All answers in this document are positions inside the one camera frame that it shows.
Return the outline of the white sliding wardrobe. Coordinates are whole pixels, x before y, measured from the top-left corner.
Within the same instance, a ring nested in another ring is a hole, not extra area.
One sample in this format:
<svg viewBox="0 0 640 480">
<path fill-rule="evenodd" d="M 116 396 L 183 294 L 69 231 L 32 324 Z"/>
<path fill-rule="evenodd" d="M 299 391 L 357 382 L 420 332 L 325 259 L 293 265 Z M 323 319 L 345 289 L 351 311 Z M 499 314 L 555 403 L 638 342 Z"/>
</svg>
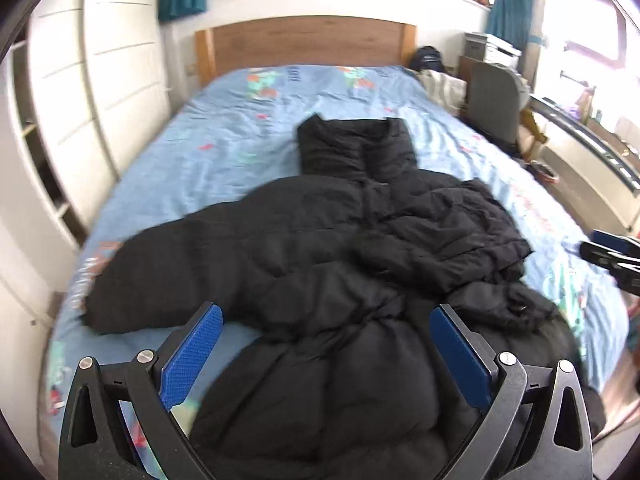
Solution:
<svg viewBox="0 0 640 480">
<path fill-rule="evenodd" d="M 32 410 L 55 301 L 169 115 L 156 0 L 36 0 L 1 58 L 1 407 Z"/>
</svg>

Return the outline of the black puffer coat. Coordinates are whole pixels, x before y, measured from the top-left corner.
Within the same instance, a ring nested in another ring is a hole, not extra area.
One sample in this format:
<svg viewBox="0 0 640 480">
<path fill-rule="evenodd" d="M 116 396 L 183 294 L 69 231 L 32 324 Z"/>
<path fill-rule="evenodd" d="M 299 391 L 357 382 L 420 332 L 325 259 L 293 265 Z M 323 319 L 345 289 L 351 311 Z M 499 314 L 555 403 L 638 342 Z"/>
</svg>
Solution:
<svg viewBox="0 0 640 480">
<path fill-rule="evenodd" d="M 423 170 L 399 119 L 297 129 L 300 171 L 130 237 L 96 277 L 100 334 L 222 332 L 170 412 L 212 479 L 440 479 L 480 420 L 430 331 L 442 304 L 495 352 L 576 368 L 559 308 L 524 282 L 529 244 L 479 180 Z"/>
</svg>

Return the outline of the wooden headboard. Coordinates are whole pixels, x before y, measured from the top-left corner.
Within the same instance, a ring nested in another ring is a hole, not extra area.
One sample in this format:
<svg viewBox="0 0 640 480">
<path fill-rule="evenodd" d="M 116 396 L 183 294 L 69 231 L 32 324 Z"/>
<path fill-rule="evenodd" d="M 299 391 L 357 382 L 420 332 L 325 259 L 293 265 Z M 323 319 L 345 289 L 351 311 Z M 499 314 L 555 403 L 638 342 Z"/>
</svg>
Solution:
<svg viewBox="0 0 640 480">
<path fill-rule="evenodd" d="M 406 66 L 416 50 L 416 26 L 352 16 L 287 16 L 199 30 L 194 42 L 198 82 L 205 87 L 242 68 Z"/>
</svg>

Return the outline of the dark blue backpack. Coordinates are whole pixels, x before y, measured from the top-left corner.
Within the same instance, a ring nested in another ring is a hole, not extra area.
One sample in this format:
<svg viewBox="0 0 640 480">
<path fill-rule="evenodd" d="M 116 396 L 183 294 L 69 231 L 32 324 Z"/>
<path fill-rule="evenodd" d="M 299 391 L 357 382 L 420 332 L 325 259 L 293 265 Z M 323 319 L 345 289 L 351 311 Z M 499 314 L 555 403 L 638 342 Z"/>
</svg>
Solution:
<svg viewBox="0 0 640 480">
<path fill-rule="evenodd" d="M 446 68 L 442 62 L 442 54 L 432 46 L 424 46 L 416 49 L 410 58 L 408 67 L 417 73 L 424 70 L 434 70 L 435 72 L 445 73 Z"/>
</svg>

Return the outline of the blue monster-print bed cover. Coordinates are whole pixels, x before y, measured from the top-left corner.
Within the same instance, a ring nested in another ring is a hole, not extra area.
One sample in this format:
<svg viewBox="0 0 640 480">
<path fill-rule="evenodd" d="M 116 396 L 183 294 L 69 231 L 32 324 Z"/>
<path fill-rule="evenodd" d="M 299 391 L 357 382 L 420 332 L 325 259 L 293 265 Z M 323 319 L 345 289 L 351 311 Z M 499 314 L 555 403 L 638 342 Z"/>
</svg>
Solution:
<svg viewBox="0 0 640 480">
<path fill-rule="evenodd" d="M 586 237 L 534 178 L 509 155 L 452 117 L 400 67 L 282 66 L 236 70 L 190 99 L 132 163 L 93 228 L 56 321 L 48 384 L 58 444 L 76 368 L 93 356 L 101 365 L 156 350 L 169 328 L 100 334 L 84 321 L 85 301 L 116 250 L 138 233 L 207 207 L 240 200 L 300 171 L 298 126 L 325 120 L 404 122 L 416 163 L 461 181 L 479 180 L 510 214 L 532 250 L 525 284 L 560 310 L 578 349 L 587 387 L 601 396 L 628 332 L 625 306 L 612 278 L 579 255 Z M 120 404 L 149 479 L 160 470 L 128 402 Z"/>
</svg>

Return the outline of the grey desk chair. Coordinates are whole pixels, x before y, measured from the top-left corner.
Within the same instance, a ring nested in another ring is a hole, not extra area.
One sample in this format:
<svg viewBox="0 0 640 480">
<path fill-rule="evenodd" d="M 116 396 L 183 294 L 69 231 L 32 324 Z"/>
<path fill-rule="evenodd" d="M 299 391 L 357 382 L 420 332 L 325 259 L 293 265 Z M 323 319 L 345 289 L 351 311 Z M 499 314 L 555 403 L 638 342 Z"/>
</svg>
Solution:
<svg viewBox="0 0 640 480">
<path fill-rule="evenodd" d="M 521 75 L 501 64 L 476 63 L 466 86 L 465 122 L 508 154 L 518 151 L 520 114 L 529 100 Z"/>
</svg>

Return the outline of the cream cloth pile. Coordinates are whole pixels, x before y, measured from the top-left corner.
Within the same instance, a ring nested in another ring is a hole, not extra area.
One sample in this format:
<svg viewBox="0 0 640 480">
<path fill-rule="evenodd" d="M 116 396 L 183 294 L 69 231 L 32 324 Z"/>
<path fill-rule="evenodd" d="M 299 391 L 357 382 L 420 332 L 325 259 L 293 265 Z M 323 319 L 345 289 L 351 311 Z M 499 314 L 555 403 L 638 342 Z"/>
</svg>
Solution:
<svg viewBox="0 0 640 480">
<path fill-rule="evenodd" d="M 452 116 L 458 116 L 466 97 L 466 82 L 437 70 L 418 73 L 427 97 Z"/>
</svg>

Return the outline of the white printer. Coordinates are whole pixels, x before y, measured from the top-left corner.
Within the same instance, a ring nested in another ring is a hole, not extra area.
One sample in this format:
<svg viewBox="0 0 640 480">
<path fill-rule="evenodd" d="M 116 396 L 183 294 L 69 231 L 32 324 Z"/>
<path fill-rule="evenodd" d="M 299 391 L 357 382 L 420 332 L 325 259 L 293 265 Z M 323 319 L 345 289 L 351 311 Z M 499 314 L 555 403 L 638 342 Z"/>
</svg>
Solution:
<svg viewBox="0 0 640 480">
<path fill-rule="evenodd" d="M 521 51 L 506 40 L 491 34 L 466 32 L 464 34 L 463 55 L 478 62 L 500 64 L 512 70 L 518 68 Z"/>
</svg>

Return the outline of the teal curtain right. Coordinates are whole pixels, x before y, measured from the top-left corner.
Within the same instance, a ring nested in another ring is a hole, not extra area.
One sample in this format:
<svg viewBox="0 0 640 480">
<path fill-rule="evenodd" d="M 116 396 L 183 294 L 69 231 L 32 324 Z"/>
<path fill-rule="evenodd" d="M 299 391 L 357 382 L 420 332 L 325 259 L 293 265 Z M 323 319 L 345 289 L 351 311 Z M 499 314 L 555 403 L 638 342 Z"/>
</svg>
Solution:
<svg viewBox="0 0 640 480">
<path fill-rule="evenodd" d="M 489 11 L 486 32 L 523 52 L 529 44 L 543 46 L 541 25 L 535 13 L 544 12 L 544 0 L 494 0 Z"/>
</svg>

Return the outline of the long desk by window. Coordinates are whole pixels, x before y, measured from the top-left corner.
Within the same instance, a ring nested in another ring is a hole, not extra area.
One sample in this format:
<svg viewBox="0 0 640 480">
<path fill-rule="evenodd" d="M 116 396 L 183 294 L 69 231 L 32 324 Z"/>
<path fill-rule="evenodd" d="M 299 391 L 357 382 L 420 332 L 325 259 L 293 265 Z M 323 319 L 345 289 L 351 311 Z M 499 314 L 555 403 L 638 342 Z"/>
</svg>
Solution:
<svg viewBox="0 0 640 480">
<path fill-rule="evenodd" d="M 639 233 L 639 165 L 547 99 L 529 108 L 548 141 L 538 158 L 559 177 L 551 193 L 586 232 Z"/>
</svg>

